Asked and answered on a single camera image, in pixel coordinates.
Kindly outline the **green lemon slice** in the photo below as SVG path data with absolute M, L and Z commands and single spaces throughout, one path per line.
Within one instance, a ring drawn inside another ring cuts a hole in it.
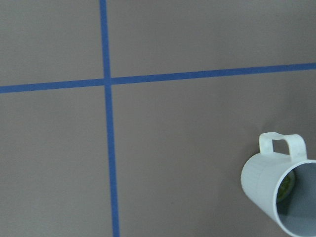
M 296 175 L 293 170 L 291 170 L 281 181 L 277 196 L 276 196 L 276 202 L 282 202 L 284 201 L 292 192 L 296 182 Z

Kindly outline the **white ribbed plastic mug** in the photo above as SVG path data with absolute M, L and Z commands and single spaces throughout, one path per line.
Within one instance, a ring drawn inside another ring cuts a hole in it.
M 241 171 L 246 196 L 292 237 L 316 235 L 316 162 L 308 159 L 304 139 L 276 132 L 259 136 L 258 154 Z M 290 195 L 277 203 L 283 178 L 293 170 L 295 186 Z

